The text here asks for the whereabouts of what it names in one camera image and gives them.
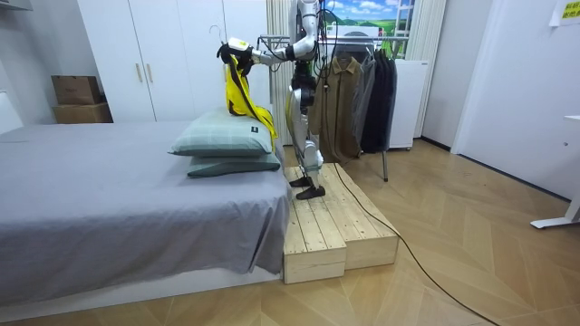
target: humanoid robot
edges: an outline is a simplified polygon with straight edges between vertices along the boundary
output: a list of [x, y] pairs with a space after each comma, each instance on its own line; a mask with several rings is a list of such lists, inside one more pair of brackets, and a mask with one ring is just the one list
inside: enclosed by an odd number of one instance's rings
[[289, 13], [290, 44], [286, 48], [258, 51], [247, 42], [231, 38], [220, 48], [222, 53], [235, 55], [244, 72], [249, 73], [252, 64], [272, 66], [280, 62], [295, 62], [295, 71], [286, 99], [286, 122], [300, 169], [304, 176], [291, 181], [292, 187], [308, 187], [296, 195], [297, 199], [308, 199], [325, 195], [318, 180], [323, 157], [318, 149], [318, 136], [308, 129], [308, 107], [314, 104], [316, 80], [311, 72], [311, 63], [318, 51], [318, 28], [320, 4], [323, 0], [293, 0]]

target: baseboard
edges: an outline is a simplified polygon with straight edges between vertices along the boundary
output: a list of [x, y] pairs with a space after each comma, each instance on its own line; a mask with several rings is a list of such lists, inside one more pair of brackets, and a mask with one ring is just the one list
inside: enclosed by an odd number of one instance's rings
[[504, 176], [506, 176], [506, 177], [510, 177], [510, 178], [512, 178], [512, 179], [514, 179], [514, 180], [516, 180], [516, 181], [519, 181], [520, 183], [523, 183], [524, 185], [526, 185], [526, 186], [528, 186], [528, 187], [532, 187], [532, 188], [534, 188], [535, 190], [539, 190], [539, 191], [541, 191], [541, 192], [543, 192], [543, 193], [545, 193], [545, 194], [548, 194], [548, 195], [550, 195], [550, 196], [552, 196], [552, 197], [558, 198], [558, 199], [560, 199], [560, 200], [564, 200], [564, 201], [565, 201], [565, 202], [567, 202], [567, 203], [570, 203], [570, 202], [571, 202], [571, 200], [570, 200], [570, 199], [568, 199], [568, 198], [566, 198], [566, 197], [562, 197], [562, 196], [558, 195], [557, 193], [553, 193], [553, 192], [551, 192], [550, 190], [544, 189], [544, 188], [542, 188], [542, 187], [538, 187], [538, 186], [536, 186], [536, 185], [534, 185], [534, 184], [532, 184], [532, 183], [529, 183], [529, 182], [525, 181], [524, 179], [521, 179], [521, 178], [519, 178], [519, 177], [516, 177], [516, 176], [510, 175], [509, 173], [506, 173], [506, 172], [504, 172], [504, 171], [502, 171], [502, 170], [499, 170], [499, 169], [497, 169], [497, 168], [493, 168], [493, 167], [491, 167], [491, 166], [489, 166], [489, 165], [487, 165], [487, 164], [485, 164], [485, 163], [479, 162], [479, 161], [478, 161], [478, 160], [476, 160], [476, 159], [473, 159], [473, 158], [470, 158], [470, 157], [466, 157], [466, 156], [465, 156], [465, 155], [463, 155], [463, 154], [458, 154], [458, 155], [459, 155], [459, 156], [461, 156], [462, 158], [466, 158], [466, 159], [468, 159], [468, 160], [470, 160], [470, 161], [472, 161], [472, 162], [474, 162], [474, 163], [477, 163], [477, 164], [481, 165], [481, 166], [482, 166], [482, 167], [484, 167], [484, 168], [489, 168], [490, 170], [493, 170], [493, 171], [495, 171], [495, 172], [498, 172], [499, 174], [502, 174], [502, 175], [504, 175]]
[[427, 138], [427, 137], [425, 137], [425, 136], [421, 136], [420, 138], [421, 138], [422, 140], [425, 140], [425, 141], [427, 141], [427, 142], [428, 142], [428, 143], [430, 143], [431, 145], [437, 146], [437, 147], [438, 147], [438, 148], [440, 148], [440, 149], [444, 149], [444, 150], [447, 150], [447, 151], [451, 151], [451, 146], [447, 146], [447, 145], [445, 145], [445, 144], [441, 144], [441, 143], [440, 143], [440, 142], [438, 142], [437, 140], [429, 139], [429, 138]]

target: clothing rack pole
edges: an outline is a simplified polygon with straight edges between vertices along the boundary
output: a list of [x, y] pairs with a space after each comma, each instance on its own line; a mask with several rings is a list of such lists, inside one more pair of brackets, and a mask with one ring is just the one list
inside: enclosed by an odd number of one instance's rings
[[387, 173], [387, 151], [382, 151], [382, 179], [384, 182], [389, 182], [389, 174]]
[[[283, 35], [261, 35], [263, 40], [267, 40], [269, 45], [272, 43], [288, 43], [290, 39], [289, 36]], [[326, 43], [329, 45], [374, 45], [375, 41], [393, 41], [394, 51], [393, 57], [397, 57], [397, 52], [399, 51], [400, 42], [407, 43], [409, 41], [408, 36], [332, 36], [327, 35], [325, 40], [319, 40], [319, 43]], [[382, 155], [382, 180], [384, 182], [389, 181], [388, 175], [388, 164], [387, 164], [387, 151], [381, 152]]]

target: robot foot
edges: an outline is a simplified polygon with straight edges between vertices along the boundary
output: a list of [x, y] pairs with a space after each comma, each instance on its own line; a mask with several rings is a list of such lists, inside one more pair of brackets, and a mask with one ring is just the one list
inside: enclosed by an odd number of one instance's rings
[[322, 197], [324, 195], [326, 195], [326, 190], [324, 190], [324, 187], [319, 186], [319, 188], [315, 188], [314, 186], [312, 186], [306, 189], [305, 191], [301, 192], [300, 194], [297, 194], [296, 199], [305, 200], [316, 197]]
[[310, 181], [308, 181], [308, 177], [301, 177], [290, 181], [290, 187], [310, 187]]

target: light green pillow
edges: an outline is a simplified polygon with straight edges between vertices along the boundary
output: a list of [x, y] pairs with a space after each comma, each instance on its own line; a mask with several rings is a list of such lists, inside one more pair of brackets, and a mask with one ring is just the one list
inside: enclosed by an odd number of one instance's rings
[[260, 121], [221, 110], [193, 120], [169, 153], [198, 157], [260, 156], [272, 153], [272, 140]]
[[189, 163], [189, 177], [217, 177], [230, 173], [276, 171], [280, 161], [276, 154], [261, 157], [192, 157]]

